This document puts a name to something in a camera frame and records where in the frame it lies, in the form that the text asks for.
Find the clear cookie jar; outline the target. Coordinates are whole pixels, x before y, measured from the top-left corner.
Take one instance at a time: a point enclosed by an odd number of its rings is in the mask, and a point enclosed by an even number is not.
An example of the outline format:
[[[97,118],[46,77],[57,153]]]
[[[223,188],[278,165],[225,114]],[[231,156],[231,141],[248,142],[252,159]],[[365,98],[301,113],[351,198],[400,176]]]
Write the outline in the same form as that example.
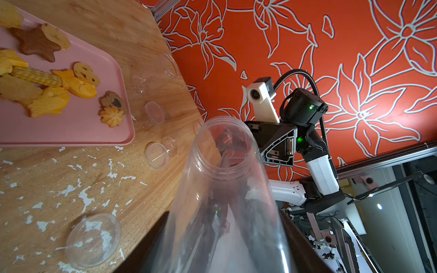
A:
[[[161,144],[167,150],[169,157],[174,157],[177,155],[178,147],[175,139],[171,138],[170,136],[164,136],[161,140]]]
[[[233,117],[193,141],[149,273],[294,273],[257,143]]]

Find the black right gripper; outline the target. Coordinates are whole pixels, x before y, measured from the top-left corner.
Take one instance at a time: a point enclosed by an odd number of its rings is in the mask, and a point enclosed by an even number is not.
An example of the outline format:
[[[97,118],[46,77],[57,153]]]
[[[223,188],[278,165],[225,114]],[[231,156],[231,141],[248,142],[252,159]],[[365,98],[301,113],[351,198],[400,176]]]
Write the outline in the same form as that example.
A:
[[[246,121],[264,164],[292,167],[296,154],[297,127],[292,124]]]

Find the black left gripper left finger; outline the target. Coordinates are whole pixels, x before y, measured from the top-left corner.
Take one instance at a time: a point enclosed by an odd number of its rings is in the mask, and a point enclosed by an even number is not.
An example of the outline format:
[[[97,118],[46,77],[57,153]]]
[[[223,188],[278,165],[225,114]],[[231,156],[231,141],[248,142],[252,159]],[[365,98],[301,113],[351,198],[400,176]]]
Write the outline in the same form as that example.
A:
[[[150,272],[158,252],[159,244],[162,241],[162,235],[164,233],[168,216],[169,211],[166,211],[161,215],[127,259],[114,270],[114,273]]]

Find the clear jar with cookies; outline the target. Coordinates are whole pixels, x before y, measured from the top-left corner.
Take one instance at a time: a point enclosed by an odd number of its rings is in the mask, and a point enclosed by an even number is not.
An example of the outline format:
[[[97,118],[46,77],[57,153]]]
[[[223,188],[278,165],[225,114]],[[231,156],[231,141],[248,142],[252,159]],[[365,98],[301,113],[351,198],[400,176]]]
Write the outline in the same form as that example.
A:
[[[179,75],[174,58],[169,53],[162,53],[146,64],[134,66],[131,83],[137,92],[146,94],[159,90]]]

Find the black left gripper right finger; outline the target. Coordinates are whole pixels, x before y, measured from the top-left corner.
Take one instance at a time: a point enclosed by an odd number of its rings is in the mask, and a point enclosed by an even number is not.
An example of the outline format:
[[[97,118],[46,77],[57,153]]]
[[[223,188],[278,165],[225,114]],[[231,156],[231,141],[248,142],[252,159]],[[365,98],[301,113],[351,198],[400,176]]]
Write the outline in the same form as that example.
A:
[[[308,239],[295,226],[291,218],[283,210],[279,217],[283,225],[290,256],[296,267],[295,273],[332,273],[332,270],[317,255]]]

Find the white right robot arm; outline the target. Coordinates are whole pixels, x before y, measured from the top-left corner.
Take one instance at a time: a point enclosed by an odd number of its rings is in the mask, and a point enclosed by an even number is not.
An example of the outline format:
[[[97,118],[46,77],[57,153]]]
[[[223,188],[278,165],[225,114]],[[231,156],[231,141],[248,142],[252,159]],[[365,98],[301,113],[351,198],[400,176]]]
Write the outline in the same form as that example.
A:
[[[311,90],[297,88],[282,102],[279,111],[272,99],[278,88],[291,76],[302,75]],[[336,217],[329,218],[329,228],[320,229],[317,213],[345,199],[333,163],[324,125],[328,105],[321,99],[316,82],[302,69],[292,69],[276,82],[271,77],[258,78],[246,89],[247,99],[253,104],[255,121],[247,121],[258,144],[262,161],[268,165],[292,167],[300,154],[310,171],[303,181],[300,201],[296,205],[305,210],[314,237],[314,247],[333,246],[341,261],[339,273],[358,273],[359,263],[351,236]]]

